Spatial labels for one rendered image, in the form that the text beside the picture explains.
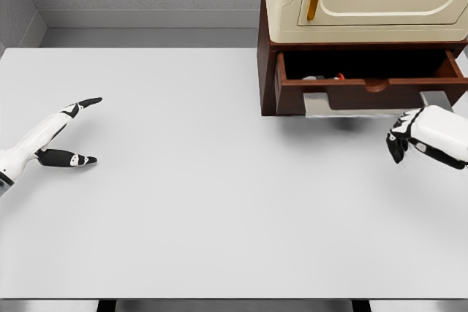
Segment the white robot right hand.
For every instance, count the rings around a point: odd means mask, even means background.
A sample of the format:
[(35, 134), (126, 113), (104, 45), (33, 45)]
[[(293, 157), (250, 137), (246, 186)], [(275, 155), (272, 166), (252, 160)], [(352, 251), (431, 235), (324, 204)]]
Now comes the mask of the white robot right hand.
[(468, 167), (468, 120), (436, 105), (402, 113), (388, 131), (388, 150), (400, 163), (409, 145), (449, 167)]

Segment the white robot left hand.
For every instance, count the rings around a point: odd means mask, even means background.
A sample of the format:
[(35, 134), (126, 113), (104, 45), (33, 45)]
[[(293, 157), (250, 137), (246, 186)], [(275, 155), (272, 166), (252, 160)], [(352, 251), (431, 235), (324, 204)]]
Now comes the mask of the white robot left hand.
[(97, 97), (71, 104), (36, 125), (13, 147), (21, 154), (23, 171), (32, 159), (37, 159), (41, 165), (49, 167), (80, 167), (97, 163), (93, 156), (50, 149), (48, 145), (81, 110), (101, 101), (102, 97)]

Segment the brown wooden drawer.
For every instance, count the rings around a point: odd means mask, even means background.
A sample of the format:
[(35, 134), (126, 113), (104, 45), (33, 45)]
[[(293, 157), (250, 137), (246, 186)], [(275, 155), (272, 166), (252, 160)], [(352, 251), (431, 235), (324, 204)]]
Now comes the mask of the brown wooden drawer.
[[(302, 80), (309, 75), (345, 80)], [(304, 93), (326, 93), (335, 110), (421, 107), (421, 91), (444, 91), (451, 104), (468, 90), (449, 50), (326, 50), (280, 52), (276, 112), (303, 115)]]

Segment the brown wooden cabinet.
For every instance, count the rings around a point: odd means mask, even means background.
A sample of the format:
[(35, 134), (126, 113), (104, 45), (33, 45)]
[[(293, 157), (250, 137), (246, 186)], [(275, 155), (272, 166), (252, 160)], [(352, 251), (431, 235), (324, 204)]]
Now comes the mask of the brown wooden cabinet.
[[(337, 29), (299, 32), (298, 37), (286, 39), (281, 42), (273, 38), (270, 31), (272, 22), (268, 18), (266, 0), (260, 2), (260, 22), (257, 43), (257, 67), (260, 89), (261, 113), (264, 116), (279, 115), (276, 112), (275, 72), (277, 56), (280, 52), (291, 51), (326, 51), (326, 50), (449, 50), (455, 61), (468, 48), (468, 40), (445, 40), (421, 38), (412, 39), (405, 34), (398, 38), (396, 34), (382, 39), (372, 39), (370, 31), (361, 31), (358, 28), (345, 26)], [(400, 112), (406, 109), (359, 109), (335, 110), (336, 113), (383, 113), (386, 110)]]

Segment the grey switch with red part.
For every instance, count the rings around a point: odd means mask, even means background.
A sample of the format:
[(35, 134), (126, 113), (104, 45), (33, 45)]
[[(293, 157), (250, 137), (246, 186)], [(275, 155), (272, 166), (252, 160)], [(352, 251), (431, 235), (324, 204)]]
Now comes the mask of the grey switch with red part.
[(338, 73), (333, 77), (326, 77), (324, 75), (309, 75), (302, 78), (302, 80), (345, 80), (345, 76), (341, 73)]

